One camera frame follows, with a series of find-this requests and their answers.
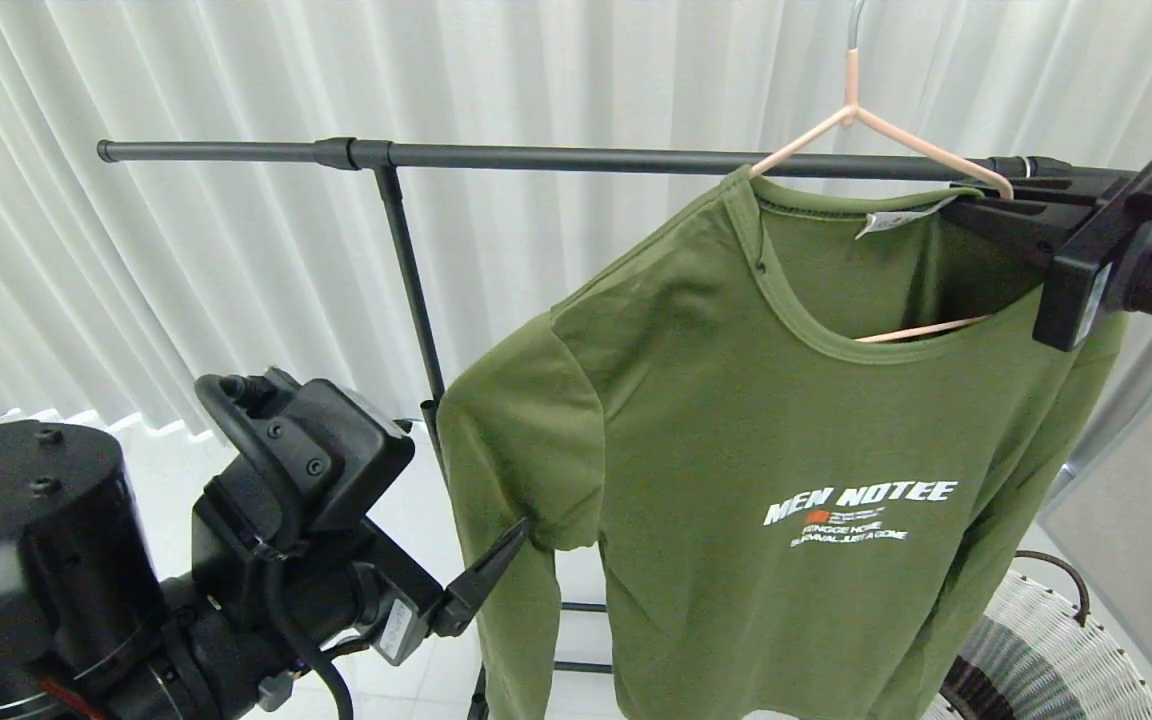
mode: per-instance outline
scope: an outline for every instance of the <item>clothing rack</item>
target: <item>clothing rack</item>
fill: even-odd
[[[397,255],[408,306],[411,310],[420,359],[429,379],[430,400],[420,402],[434,453],[442,464],[435,414],[445,389],[429,305],[420,286],[419,263],[407,223],[402,184],[397,168],[556,170],[634,174],[699,174],[726,176],[765,158],[763,152],[719,152],[691,150],[630,150],[585,147],[532,147],[488,145],[419,145],[389,141],[361,141],[333,137],[317,142],[114,142],[100,141],[97,152],[108,162],[122,160],[212,160],[317,162],[341,170],[371,170],[388,219]],[[1068,162],[1040,156],[1005,156],[972,159],[984,168],[1009,179],[1123,176],[1121,170],[1071,167]],[[899,181],[952,182],[963,179],[952,168],[927,158],[905,156],[790,156],[767,176],[802,179],[899,179]],[[601,602],[562,602],[562,611],[607,612]],[[591,662],[555,661],[554,670],[612,674],[612,666]],[[468,720],[485,720],[486,672],[471,699]]]

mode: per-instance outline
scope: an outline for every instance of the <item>woven basket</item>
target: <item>woven basket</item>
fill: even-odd
[[[1114,638],[1087,612],[1087,588],[1070,602],[1009,570],[969,635],[924,720],[1152,720],[1152,692]]]

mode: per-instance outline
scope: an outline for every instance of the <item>robotic arm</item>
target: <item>robotic arm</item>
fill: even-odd
[[[161,584],[116,439],[0,425],[0,720],[230,720],[308,670],[353,717],[334,657],[461,635],[526,541],[522,520],[442,588],[366,518],[415,452],[396,424],[275,369],[196,391],[238,456],[194,506],[191,573]]]

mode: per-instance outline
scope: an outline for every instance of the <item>long-sleeve shirt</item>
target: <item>long-sleeve shirt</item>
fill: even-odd
[[[1033,341],[1041,272],[934,213],[971,192],[833,199],[742,168],[453,384],[467,559],[535,521],[479,615],[495,719],[544,717],[554,551],[593,543],[630,719],[922,714],[1124,327]]]

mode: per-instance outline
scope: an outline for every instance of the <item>crew neckline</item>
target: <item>crew neckline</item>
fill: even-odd
[[[878,200],[861,199],[861,197],[831,197],[790,190],[790,188],[781,187],[764,177],[750,177],[749,165],[744,165],[733,173],[730,182],[730,190],[726,194],[727,205],[732,212],[745,260],[749,263],[750,273],[753,274],[763,297],[772,306],[781,323],[786,325],[786,328],[819,353],[856,364],[911,363],[911,361],[946,355],[946,353],[975,338],[995,333],[996,328],[1000,327],[1017,324],[1014,323],[1016,318],[1028,318],[1028,323],[1024,323],[1025,327],[1033,324],[1038,301],[1043,296],[1043,283],[1036,285],[1032,290],[1025,291],[1018,300],[1002,306],[996,313],[990,314],[987,319],[964,328],[938,334],[938,336],[919,338],[919,340],[899,343],[858,342],[851,338],[842,336],[814,319],[791,288],[780,259],[776,257],[776,251],[772,247],[767,228],[763,223],[763,209],[760,206],[761,200],[791,212],[801,210],[809,214],[825,214],[828,218],[864,219],[867,213],[925,209],[925,206],[934,205],[947,197],[983,196],[973,188],[943,188],[943,190],[886,197],[886,199]]]

